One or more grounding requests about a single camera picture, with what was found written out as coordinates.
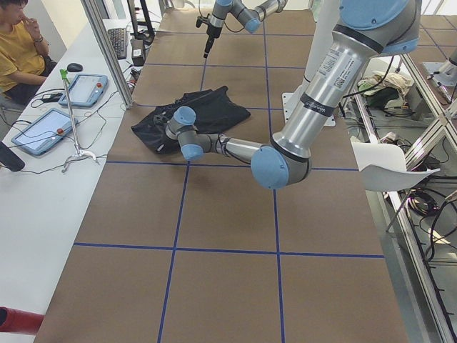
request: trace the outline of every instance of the white chair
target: white chair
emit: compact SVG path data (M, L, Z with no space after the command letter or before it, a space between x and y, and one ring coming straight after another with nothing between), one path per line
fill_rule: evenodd
M400 207L387 226L390 229L398 213L405 205L411 193L411 187L438 172L440 169L427 171L406 170L403 150L393 144L352 143L358 170L362 175L363 185L368 191L397 192L408 189Z

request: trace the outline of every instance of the robotic arm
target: robotic arm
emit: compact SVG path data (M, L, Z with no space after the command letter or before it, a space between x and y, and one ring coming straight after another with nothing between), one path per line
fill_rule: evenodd
M286 4L287 0L266 0L255 9L248 9L241 0L216 0L213 13L207 17L199 16L196 22L197 27L202 24L208 25L208 40L203 57L208 57L214 39L220 37L227 14L231 13L252 34L258 29L261 21L272 13L281 12Z
M194 111L181 107L166 134L178 139L184 158L193 161L205 152L235 157L250 163L256 181L268 189L305 179L311 170L310 146L369 59L405 54L418 43L421 0L341 0L339 9L331 48L270 144L198 134Z

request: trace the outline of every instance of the man's hand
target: man's hand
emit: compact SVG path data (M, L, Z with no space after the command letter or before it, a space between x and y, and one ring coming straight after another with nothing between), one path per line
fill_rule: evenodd
M38 21L36 19L29 19L25 17L24 19L22 19L22 22L24 23L24 27L26 28L27 32L30 34L30 37L33 40L41 38L40 28L38 25Z

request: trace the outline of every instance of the wristwatch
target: wristwatch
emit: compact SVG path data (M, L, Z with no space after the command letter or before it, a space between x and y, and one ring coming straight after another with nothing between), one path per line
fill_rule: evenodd
M43 41L43 35L41 35L41 34L40 34L40 38L34 39L35 43L40 43L41 41Z

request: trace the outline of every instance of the keyboard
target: keyboard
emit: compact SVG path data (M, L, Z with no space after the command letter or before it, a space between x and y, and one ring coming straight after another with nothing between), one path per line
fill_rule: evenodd
M109 40L114 47L117 59L127 58L127 30L124 27L116 27L107 30Z

